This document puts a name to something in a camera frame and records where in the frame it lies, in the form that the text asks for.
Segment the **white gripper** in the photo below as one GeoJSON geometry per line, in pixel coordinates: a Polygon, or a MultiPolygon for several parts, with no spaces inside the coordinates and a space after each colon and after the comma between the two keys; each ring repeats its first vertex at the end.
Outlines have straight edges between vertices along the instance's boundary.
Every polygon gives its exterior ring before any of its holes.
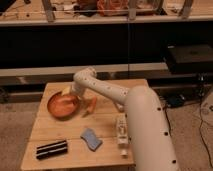
{"type": "MultiPolygon", "coordinates": [[[[75,95],[79,96],[80,98],[84,96],[85,90],[86,88],[78,83],[74,83],[72,85],[72,92],[75,95]]],[[[62,91],[61,95],[66,95],[66,94],[69,94],[70,92],[71,92],[71,87],[68,86],[62,91]]]]}

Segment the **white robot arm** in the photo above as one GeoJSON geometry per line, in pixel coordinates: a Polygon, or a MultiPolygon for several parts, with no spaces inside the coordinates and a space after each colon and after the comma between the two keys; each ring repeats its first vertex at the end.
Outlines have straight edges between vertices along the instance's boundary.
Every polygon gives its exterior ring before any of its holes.
{"type": "Polygon", "coordinates": [[[153,89],[144,85],[127,88],[101,81],[96,70],[88,67],[74,74],[73,83],[62,94],[82,97],[86,88],[124,107],[136,171],[180,171],[169,126],[153,89]]]}

